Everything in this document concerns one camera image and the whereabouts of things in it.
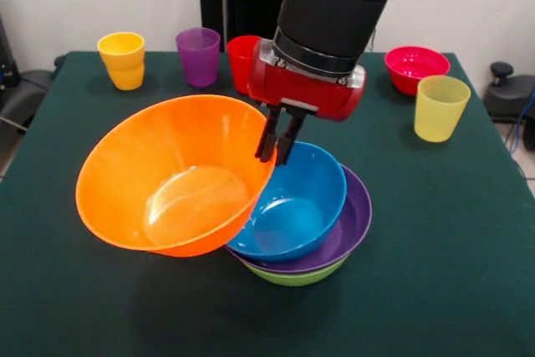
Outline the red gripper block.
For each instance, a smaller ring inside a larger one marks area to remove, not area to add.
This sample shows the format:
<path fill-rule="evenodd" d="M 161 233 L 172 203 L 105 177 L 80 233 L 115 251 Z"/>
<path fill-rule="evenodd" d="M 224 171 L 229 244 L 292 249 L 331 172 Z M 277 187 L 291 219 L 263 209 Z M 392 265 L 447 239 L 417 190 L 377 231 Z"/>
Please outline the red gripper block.
<path fill-rule="evenodd" d="M 262 38 L 255 45 L 251 72 L 247 81 L 249 98 L 268 106 L 255 157 L 267 163 L 277 143 L 280 106 L 306 110 L 318 118 L 344 121 L 356 109 L 364 94 L 366 72 L 361 66 L 342 78 L 330 78 L 309 73 L 279 58 L 273 42 Z M 285 132 L 277 143 L 277 166 L 285 166 L 293 145 L 305 121 L 306 114 L 292 115 Z"/>

